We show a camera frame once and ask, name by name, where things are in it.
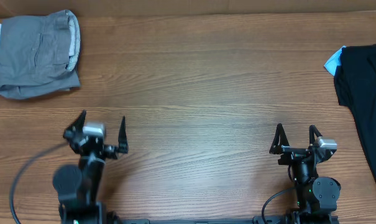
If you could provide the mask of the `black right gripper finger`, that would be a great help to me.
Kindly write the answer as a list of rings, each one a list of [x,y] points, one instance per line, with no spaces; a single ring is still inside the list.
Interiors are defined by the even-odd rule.
[[[270,146],[270,154],[284,154],[290,147],[282,123],[277,124],[275,136]]]
[[[318,147],[319,140],[322,138],[323,135],[318,131],[315,125],[311,125],[309,127],[309,136],[310,136],[310,145],[308,148],[311,149],[312,147]]]

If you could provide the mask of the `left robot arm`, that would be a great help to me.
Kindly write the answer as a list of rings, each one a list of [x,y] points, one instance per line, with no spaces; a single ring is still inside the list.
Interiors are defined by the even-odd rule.
[[[80,156],[79,163],[61,166],[53,176],[61,222],[120,223],[115,212],[107,211],[105,204],[97,201],[97,194],[106,160],[116,160],[129,151],[126,119],[122,118],[118,144],[109,145],[105,143],[105,125],[86,123],[85,118],[86,111],[82,111],[63,133],[73,152]]]

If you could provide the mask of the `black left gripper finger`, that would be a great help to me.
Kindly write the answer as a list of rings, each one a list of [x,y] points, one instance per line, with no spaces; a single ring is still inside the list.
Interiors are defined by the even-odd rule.
[[[126,134],[126,117],[122,117],[121,126],[118,135],[118,149],[117,152],[121,154],[127,154],[129,151],[129,145]]]
[[[63,133],[63,138],[66,140],[72,140],[78,134],[83,132],[83,126],[85,124],[86,110],[83,110],[80,115],[74,120],[74,122],[67,127]]]

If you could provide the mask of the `grey shorts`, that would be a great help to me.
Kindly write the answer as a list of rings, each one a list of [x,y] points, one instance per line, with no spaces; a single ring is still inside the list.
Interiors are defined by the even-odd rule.
[[[0,95],[25,100],[80,87],[80,26],[70,10],[16,16],[0,26]]]

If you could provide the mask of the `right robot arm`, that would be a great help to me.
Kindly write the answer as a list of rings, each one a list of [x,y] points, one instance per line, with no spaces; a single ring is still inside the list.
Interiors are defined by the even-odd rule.
[[[288,167],[288,176],[293,187],[271,196],[263,205],[261,219],[264,223],[338,223],[338,217],[331,215],[337,209],[341,185],[331,177],[321,177],[316,166],[329,160],[337,151],[335,140],[324,137],[316,128],[309,127],[309,146],[297,148],[290,146],[282,124],[277,124],[275,137],[269,153],[280,156],[278,164]],[[266,206],[276,197],[295,191],[297,208],[282,216],[267,218]]]

